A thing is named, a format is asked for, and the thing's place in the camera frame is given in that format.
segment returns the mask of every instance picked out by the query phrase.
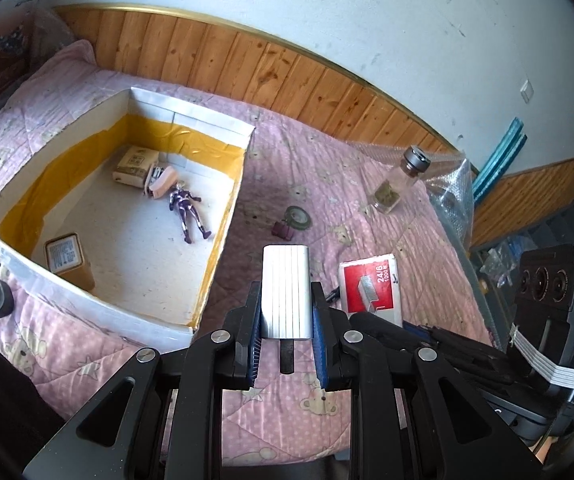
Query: white metallic block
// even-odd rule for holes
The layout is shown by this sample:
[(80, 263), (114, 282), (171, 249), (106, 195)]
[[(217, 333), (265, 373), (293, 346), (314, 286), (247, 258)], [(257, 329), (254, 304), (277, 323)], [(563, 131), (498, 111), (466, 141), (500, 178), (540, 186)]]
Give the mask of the white metallic block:
[(265, 247), (260, 305), (263, 338), (311, 339), (312, 304), (307, 246)]

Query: glass bottle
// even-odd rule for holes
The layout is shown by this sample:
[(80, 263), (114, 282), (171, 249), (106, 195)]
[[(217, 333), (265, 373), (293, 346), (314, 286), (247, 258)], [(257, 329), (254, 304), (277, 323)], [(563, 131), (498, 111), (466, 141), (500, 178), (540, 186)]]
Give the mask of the glass bottle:
[(369, 203), (376, 211), (389, 213), (400, 202), (403, 195), (414, 186), (421, 173), (425, 173), (431, 161), (418, 146), (405, 150), (400, 164), (394, 166), (382, 184), (369, 197)]

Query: quilted blanket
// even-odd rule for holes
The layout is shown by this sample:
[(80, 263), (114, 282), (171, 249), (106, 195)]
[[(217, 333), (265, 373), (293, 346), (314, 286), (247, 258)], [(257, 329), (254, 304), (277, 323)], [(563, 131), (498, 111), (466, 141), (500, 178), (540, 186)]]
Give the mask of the quilted blanket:
[[(310, 248), (311, 279), (330, 291), (342, 261), (394, 252), (403, 318), (436, 324), (489, 342), (488, 332), (422, 183), (395, 214), (376, 214), (367, 193), (387, 168), (348, 144), (263, 108), (172, 84), (100, 70), (91, 45), (78, 41), (49, 60), (0, 111), (0, 190), (46, 142), (98, 102), (136, 86), (184, 99), (256, 126), (243, 182), (200, 333), (219, 328), (261, 276), (270, 228), (289, 205), (313, 225), (292, 240)], [(135, 352), (130, 342), (100, 332), (29, 296), (0, 266), (16, 297), (0, 320), (0, 352), (32, 378), (43, 398), (71, 416)], [(323, 398), (309, 342), (295, 346), (295, 373), (279, 373), (278, 346), (263, 343), (259, 377), (248, 392), (225, 392), (225, 465), (313, 460), (349, 447), (349, 393)]]

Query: open box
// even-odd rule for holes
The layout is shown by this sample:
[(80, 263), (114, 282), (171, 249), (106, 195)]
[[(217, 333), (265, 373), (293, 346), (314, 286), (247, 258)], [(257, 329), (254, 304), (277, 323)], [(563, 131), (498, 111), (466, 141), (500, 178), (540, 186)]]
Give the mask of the open box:
[[(155, 92), (119, 92), (54, 135), (0, 192), (0, 262), (33, 296), (105, 333), (161, 352), (189, 346), (240, 189), (253, 126)], [(183, 240), (169, 200), (119, 184), (128, 145), (173, 164), (213, 234)], [(51, 274), (44, 243), (76, 232), (91, 293)]]

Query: wood paneling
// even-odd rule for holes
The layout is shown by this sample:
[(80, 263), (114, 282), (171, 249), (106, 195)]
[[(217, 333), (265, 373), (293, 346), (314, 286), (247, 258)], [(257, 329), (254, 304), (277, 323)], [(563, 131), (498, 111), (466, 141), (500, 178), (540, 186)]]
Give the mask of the wood paneling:
[(476, 209), (473, 245), (522, 229), (574, 201), (574, 159), (501, 179)]
[(451, 150), (391, 99), (346, 73), (225, 25), (135, 10), (60, 9), (102, 68), (269, 108), (343, 140)]
[[(453, 148), (392, 99), (342, 69), (262, 34), (136, 10), (60, 9), (100, 67), (269, 108), (333, 137)], [(474, 244), (520, 229), (574, 200), (574, 160), (502, 179), (477, 208)]]

